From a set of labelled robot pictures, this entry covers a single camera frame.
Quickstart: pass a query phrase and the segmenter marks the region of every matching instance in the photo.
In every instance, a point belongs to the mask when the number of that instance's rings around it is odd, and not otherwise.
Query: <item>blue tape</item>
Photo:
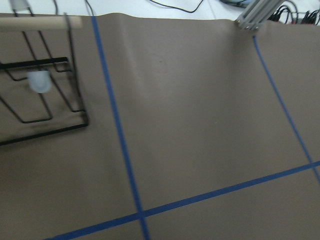
[[[291,117],[291,115],[290,115],[290,113],[289,113],[289,111],[288,111],[288,109],[286,107],[286,104],[285,104],[284,100],[282,99],[282,97],[280,95],[280,92],[278,91],[276,83],[275,83],[275,81],[274,81],[274,79],[273,79],[273,77],[272,77],[272,75],[271,75],[271,73],[270,73],[270,71],[269,71],[269,69],[267,67],[267,64],[265,63],[265,60],[262,57],[260,48],[259,48],[258,43],[257,43],[257,37],[256,36],[253,36],[253,43],[254,43],[254,47],[255,47],[256,53],[257,53],[257,55],[258,55],[258,57],[260,59],[260,62],[262,64],[263,68],[264,68],[264,71],[265,71],[265,73],[266,73],[266,75],[267,75],[267,77],[269,79],[269,82],[271,83],[271,86],[272,86],[272,88],[273,88],[273,90],[275,92],[276,97],[278,98],[278,100],[279,100],[279,102],[281,104],[281,107],[282,107],[282,109],[283,109],[283,111],[285,113],[285,116],[288,119],[288,121],[289,121],[289,123],[290,123],[290,125],[291,125],[291,127],[293,129],[293,132],[294,132],[296,138],[298,139],[298,141],[299,141],[299,143],[300,143],[300,145],[302,147],[302,150],[303,150],[306,158],[308,159],[309,163],[313,163],[313,160],[312,160],[312,158],[311,158],[311,156],[309,154],[309,151],[308,151],[308,149],[307,149],[307,147],[306,147],[306,145],[305,145],[305,143],[304,143],[304,141],[303,141],[303,139],[302,139],[302,137],[301,137],[296,125],[295,125],[295,123],[294,123],[293,118]],[[319,174],[319,172],[317,171],[316,168],[313,168],[313,172],[314,172],[315,177],[317,178],[317,180],[318,180],[318,182],[320,184],[320,174]]]
[[[148,227],[147,227],[145,216],[143,214],[142,204],[141,204],[141,201],[140,201],[137,184],[136,184],[135,177],[134,177],[133,168],[132,168],[132,165],[131,165],[129,151],[128,151],[128,147],[127,147],[124,131],[123,131],[123,128],[122,128],[120,115],[119,115],[119,112],[118,112],[118,107],[117,107],[117,103],[116,103],[114,90],[113,90],[112,83],[111,83],[110,76],[109,76],[106,57],[105,57],[105,53],[104,53],[104,49],[103,49],[103,45],[102,45],[102,41],[101,41],[101,37],[100,37],[100,33],[99,33],[99,28],[98,28],[96,17],[92,16],[91,17],[91,21],[92,21],[92,26],[93,26],[94,36],[95,36],[95,40],[96,40],[96,45],[97,45],[97,48],[98,48],[98,53],[99,53],[99,57],[100,57],[100,61],[101,61],[104,80],[105,80],[105,83],[106,83],[106,87],[107,87],[107,91],[108,91],[108,95],[109,95],[109,100],[110,100],[110,104],[111,104],[111,108],[112,108],[112,113],[113,113],[113,117],[114,117],[114,121],[115,121],[115,126],[116,126],[117,134],[118,134],[118,137],[119,137],[119,141],[120,141],[120,146],[121,146],[121,151],[122,151],[122,155],[123,155],[123,159],[124,159],[124,163],[125,163],[125,168],[126,168],[127,175],[128,175],[128,178],[129,178],[130,187],[131,187],[131,191],[132,191],[132,195],[133,195],[136,211],[137,211],[137,214],[139,216],[141,230],[142,230],[144,239],[145,240],[149,240],[150,239],[149,230],[148,230]]]
[[[259,184],[263,184],[272,180],[276,180],[276,179],[281,179],[293,174],[297,174],[306,170],[310,170],[316,167],[320,166],[320,161],[316,161],[307,165],[303,165],[303,166],[298,166],[286,171],[282,171],[282,172],[278,172],[278,173],[274,173],[268,176],[263,176],[263,177],[259,177],[250,181],[245,181],[236,185],[232,185],[232,186],[228,186],[225,188],[221,188],[218,190],[214,190],[214,191],[210,191],[204,194],[200,194],[197,196],[193,196],[193,197],[189,197],[180,201],[175,201],[169,204],[165,204],[162,206],[158,206],[155,208],[151,208],[149,210],[145,210],[143,213],[145,215],[145,217],[150,217],[156,214],[161,214],[164,213],[166,211],[170,211],[173,209],[177,209],[177,208],[181,208],[190,204],[195,204],[204,200],[208,200],[217,196],[221,196],[221,195],[225,195],[225,194],[229,194],[241,189],[245,189],[248,187],[252,187],[255,185],[259,185]],[[117,218],[111,221],[106,221],[97,225],[93,225],[93,226],[89,226],[89,227],[85,227],[76,231],[72,231],[72,232],[68,232],[56,237],[51,238],[51,240],[71,240],[71,239],[75,239],[78,237],[82,237],[88,234],[93,234],[95,232],[98,231],[102,231],[102,230],[106,230],[112,227],[116,227],[119,225],[123,225],[123,224],[127,224],[129,222],[133,222],[139,219],[138,214],[131,214],[128,216],[124,216],[121,218]]]

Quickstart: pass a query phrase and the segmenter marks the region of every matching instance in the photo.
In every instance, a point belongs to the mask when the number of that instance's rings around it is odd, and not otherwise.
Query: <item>white floor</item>
[[[84,0],[56,0],[59,13],[69,15],[88,15]],[[319,0],[293,0],[299,12],[314,11],[319,9]],[[54,14],[55,6],[52,0],[28,0],[36,14]],[[243,8],[226,5],[220,0],[204,0],[199,9],[194,13],[186,13],[176,9],[158,6],[149,0],[89,0],[96,15],[109,13],[124,13],[141,18],[164,19],[230,19],[235,20]],[[158,0],[158,2],[193,10],[200,0]],[[9,0],[3,0],[0,5],[1,13],[11,13]]]

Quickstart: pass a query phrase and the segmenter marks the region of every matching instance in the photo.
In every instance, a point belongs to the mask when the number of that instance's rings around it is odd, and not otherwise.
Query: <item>wooden handle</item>
[[[68,16],[72,29],[82,27],[80,16]],[[64,16],[0,17],[0,32],[67,30]]]

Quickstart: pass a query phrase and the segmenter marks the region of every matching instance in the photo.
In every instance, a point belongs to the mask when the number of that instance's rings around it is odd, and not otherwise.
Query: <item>black metal frame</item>
[[[30,16],[34,17],[35,15],[31,11],[31,9],[28,8],[28,10],[30,12]],[[14,16],[18,17],[17,12],[15,10],[13,10],[13,12],[14,12]],[[61,132],[65,132],[65,131],[69,131],[69,130],[73,130],[73,129],[78,129],[78,128],[86,127],[89,125],[89,117],[87,115],[87,110],[85,108],[85,104],[83,102],[82,95],[81,95],[81,92],[79,89],[79,81],[78,81],[77,65],[76,65],[75,51],[74,51],[74,46],[73,46],[71,25],[70,25],[70,21],[69,21],[68,16],[66,14],[64,16],[65,16],[65,20],[66,20],[67,27],[68,27],[67,37],[68,37],[68,42],[69,42],[71,63],[69,62],[69,59],[67,57],[56,57],[56,58],[53,57],[53,55],[48,47],[48,44],[46,42],[46,39],[41,31],[38,31],[38,34],[40,36],[40,39],[44,45],[44,48],[45,48],[49,58],[48,59],[37,59],[36,54],[31,46],[29,39],[28,39],[27,34],[24,31],[22,31],[23,38],[28,46],[28,49],[32,55],[33,60],[32,61],[23,61],[23,62],[12,62],[12,63],[5,63],[5,64],[0,62],[0,71],[3,70],[11,78],[11,80],[13,80],[15,82],[20,82],[20,81],[26,80],[27,77],[15,78],[10,71],[12,69],[36,67],[39,71],[41,71],[41,70],[47,70],[46,67],[48,67],[48,66],[53,66],[53,68],[55,69],[55,71],[57,73],[72,74],[72,77],[75,81],[75,88],[76,88],[77,97],[78,97],[78,100],[81,105],[80,109],[73,109],[72,108],[71,103],[68,101],[66,95],[64,94],[64,92],[62,91],[62,89],[60,88],[60,86],[58,85],[57,81],[55,80],[55,78],[53,77],[52,74],[50,74],[50,79],[51,79],[54,87],[57,89],[59,95],[63,99],[64,103],[66,104],[67,108],[72,113],[79,113],[79,112],[83,113],[81,117],[82,117],[84,123],[72,125],[72,126],[68,126],[68,127],[64,127],[64,128],[60,128],[60,129],[50,130],[47,132],[41,132],[41,133],[37,133],[37,134],[33,134],[33,135],[23,136],[23,137],[11,139],[11,140],[0,141],[0,146],[11,144],[11,143],[16,143],[16,142],[20,142],[20,141],[24,141],[24,140],[34,139],[34,138],[38,138],[38,137],[42,137],[42,136],[52,135],[52,134],[56,134],[56,133],[61,133]],[[67,68],[59,70],[58,64],[65,64],[67,66]],[[40,100],[41,100],[41,102],[45,108],[45,111],[48,115],[47,117],[43,117],[40,119],[24,120],[14,110],[14,108],[12,106],[10,106],[9,103],[7,101],[5,101],[5,99],[1,96],[0,96],[0,102],[2,102],[2,104],[9,110],[9,112],[11,112],[15,116],[15,118],[19,122],[21,122],[22,124],[33,124],[33,123],[39,123],[39,122],[45,122],[45,121],[52,120],[54,116],[49,108],[49,105],[45,99],[44,94],[38,93],[38,95],[39,95]]]

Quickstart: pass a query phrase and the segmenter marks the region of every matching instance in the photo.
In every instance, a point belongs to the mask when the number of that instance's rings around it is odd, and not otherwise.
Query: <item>blue tape line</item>
[[[131,165],[129,151],[128,151],[124,131],[122,128],[120,115],[118,112],[115,94],[114,94],[112,83],[111,83],[110,76],[109,76],[106,57],[105,57],[105,53],[104,53],[104,49],[103,49],[96,17],[92,16],[91,20],[92,20],[92,26],[93,26],[94,36],[95,36],[95,40],[96,40],[96,45],[98,48],[98,53],[99,53],[99,57],[100,57],[100,61],[101,61],[104,80],[105,80],[107,91],[109,94],[109,100],[110,100],[110,104],[111,104],[111,108],[112,108],[112,112],[113,112],[115,126],[116,126],[117,134],[119,137],[119,141],[120,141],[120,146],[121,146],[122,155],[123,155],[123,159],[124,159],[124,163],[125,163],[125,168],[126,168],[127,175],[129,178],[130,187],[131,187],[136,211],[137,211],[137,214],[138,214],[139,220],[140,220],[141,230],[142,230],[144,239],[149,240],[150,239],[149,230],[147,227],[145,216],[143,214],[142,204],[140,201],[137,184],[136,184],[135,177],[134,177],[133,168]]]
[[[307,165],[303,165],[303,166],[298,166],[286,171],[282,171],[282,172],[278,172],[278,173],[274,173],[268,176],[263,176],[263,177],[259,177],[250,181],[245,181],[236,185],[232,185],[232,186],[228,186],[225,188],[221,188],[218,190],[214,190],[214,191],[210,191],[204,194],[200,194],[197,196],[193,196],[193,197],[189,197],[183,200],[179,200],[179,201],[175,201],[169,204],[165,204],[162,206],[158,206],[155,208],[151,208],[149,210],[145,210],[143,213],[146,217],[150,217],[156,214],[161,214],[164,213],[166,211],[170,211],[173,209],[177,209],[177,208],[181,208],[190,204],[195,204],[204,200],[208,200],[217,196],[221,196],[221,195],[225,195],[225,194],[229,194],[241,189],[245,189],[248,187],[252,187],[255,185],[259,185],[259,184],[263,184],[272,180],[276,180],[276,179],[280,179],[280,178],[284,178],[293,174],[297,174],[306,170],[310,170],[316,167],[320,166],[320,161],[316,161]],[[75,239],[78,237],[82,237],[88,234],[93,234],[95,232],[98,231],[102,231],[102,230],[106,230],[112,227],[116,227],[119,225],[123,225],[123,224],[127,224],[129,222],[133,222],[139,219],[138,214],[131,214],[128,216],[124,216],[121,218],[117,218],[111,221],[106,221],[97,225],[93,225],[93,226],[89,226],[89,227],[85,227],[76,231],[72,231],[72,232],[68,232],[56,237],[51,238],[51,240],[71,240],[71,239]]]
[[[308,159],[309,163],[313,163],[314,161],[312,160],[312,158],[311,158],[311,156],[309,154],[309,151],[308,151],[308,149],[307,149],[307,147],[306,147],[306,145],[305,145],[305,143],[304,143],[304,141],[303,141],[303,139],[302,139],[302,137],[301,137],[296,125],[295,125],[295,123],[294,123],[294,120],[291,117],[291,115],[290,115],[290,113],[289,113],[289,111],[288,111],[288,109],[287,109],[287,107],[285,105],[285,102],[284,102],[284,100],[282,99],[282,97],[280,95],[280,92],[278,91],[276,83],[275,83],[275,81],[274,81],[274,79],[273,79],[273,77],[272,77],[272,75],[271,75],[271,73],[270,73],[270,71],[269,71],[269,69],[267,67],[267,64],[265,63],[265,60],[262,57],[260,48],[259,48],[258,43],[257,43],[257,37],[256,36],[253,36],[253,43],[254,43],[254,46],[255,46],[256,53],[257,53],[257,55],[258,55],[258,57],[259,57],[259,59],[261,61],[261,64],[262,64],[262,66],[264,68],[264,71],[265,71],[265,73],[266,73],[266,75],[267,75],[267,77],[269,79],[269,82],[272,85],[272,88],[273,88],[273,90],[275,92],[276,97],[278,98],[278,100],[279,100],[279,102],[281,104],[281,107],[282,107],[282,109],[283,109],[283,111],[284,111],[284,113],[286,115],[286,118],[288,119],[288,121],[289,121],[289,123],[290,123],[290,125],[291,125],[291,127],[292,127],[292,129],[294,131],[294,134],[295,134],[296,138],[298,139],[298,141],[299,141],[299,143],[300,143],[300,145],[301,145],[301,147],[303,149],[303,152],[304,152],[306,158]],[[319,172],[317,171],[316,168],[313,168],[313,171],[314,171],[315,177],[317,178],[318,182],[320,183],[320,174],[319,174]]]

